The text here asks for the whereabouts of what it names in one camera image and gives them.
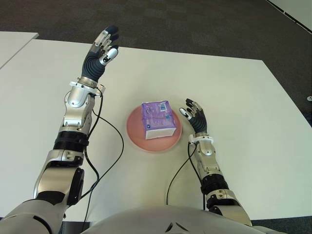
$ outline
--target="white fingertip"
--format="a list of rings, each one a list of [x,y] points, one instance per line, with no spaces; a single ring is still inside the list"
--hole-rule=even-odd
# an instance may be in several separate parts
[[[99,58],[99,62],[106,66],[110,61],[112,61],[118,55],[118,49],[111,48],[106,54]]]
[[[182,115],[184,115],[188,120],[190,120],[193,116],[190,112],[188,112],[187,110],[185,110],[184,108],[180,108],[180,113]]]

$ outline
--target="robot finger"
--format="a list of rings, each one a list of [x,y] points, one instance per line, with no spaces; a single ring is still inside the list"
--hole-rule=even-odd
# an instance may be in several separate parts
[[[111,46],[106,54],[103,54],[99,58],[99,62],[106,66],[110,61],[112,61],[118,55],[118,45]]]
[[[185,116],[188,120],[190,120],[193,117],[193,115],[189,111],[185,110],[184,108],[180,108],[179,110],[180,110],[180,113],[183,116]]]
[[[187,110],[188,112],[190,112],[191,114],[193,114],[193,110],[192,110],[192,109],[186,108],[186,110]]]
[[[115,36],[114,34],[116,34],[117,32],[118,28],[116,26],[114,25],[108,26],[95,39],[94,41],[95,46],[103,45],[104,49],[107,49],[107,46],[110,45],[112,41],[117,39],[117,38],[115,38],[114,40],[111,39],[111,37]]]
[[[202,110],[201,106],[200,106],[197,102],[193,101],[192,104],[193,104],[193,106],[194,106],[196,109],[198,109],[199,111]]]
[[[193,108],[193,105],[192,104],[190,104],[190,103],[186,103],[186,105],[188,106],[188,107],[190,107],[190,108]]]
[[[106,51],[108,49],[111,49],[110,46],[111,46],[112,42],[114,42],[118,38],[119,38],[119,35],[115,34],[115,35],[111,36],[111,38],[108,41],[104,42],[105,44],[102,45],[102,51],[103,51],[104,54],[106,53]]]

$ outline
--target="silver arm segment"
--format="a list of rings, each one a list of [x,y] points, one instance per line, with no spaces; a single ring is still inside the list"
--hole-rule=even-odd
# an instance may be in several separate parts
[[[34,199],[20,204],[0,221],[0,234],[57,234],[67,208],[80,200],[84,177],[80,166],[84,153],[79,141],[85,141],[90,131],[96,94],[77,87],[73,85],[65,96],[66,112],[54,148],[37,178]],[[82,105],[69,102],[72,92],[83,97]],[[70,137],[76,137],[77,142],[71,142]]]
[[[251,226],[251,221],[223,177],[215,159],[213,138],[207,133],[197,133],[189,136],[189,143],[196,144],[195,158],[202,180],[201,190],[206,195],[209,211],[226,218]]]

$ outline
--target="white wall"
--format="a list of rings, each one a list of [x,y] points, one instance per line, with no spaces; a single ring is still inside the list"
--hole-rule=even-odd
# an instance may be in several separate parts
[[[270,0],[312,30],[312,0]]]

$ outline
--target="white table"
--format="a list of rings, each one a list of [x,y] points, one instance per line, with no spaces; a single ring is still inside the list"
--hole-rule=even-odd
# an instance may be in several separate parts
[[[38,33],[0,32],[0,68],[31,39],[35,39],[38,36]]]
[[[32,40],[1,70],[0,215],[32,198],[33,186],[52,149],[64,114],[63,98],[81,73],[89,44]],[[180,118],[179,143],[146,153],[126,134],[126,119],[144,101],[167,99],[173,110],[184,99],[198,101],[214,137],[217,161],[251,219],[312,215],[312,129],[260,60],[120,48],[100,80],[102,116],[121,130],[125,151],[96,188],[88,220],[98,221],[139,206],[164,205],[174,173],[187,158],[192,132]],[[100,122],[89,157],[104,172],[121,149],[119,136]],[[86,162],[86,191],[95,180]],[[172,185],[170,204],[201,208],[202,196],[190,165]],[[87,199],[71,207],[67,221],[82,221]]]

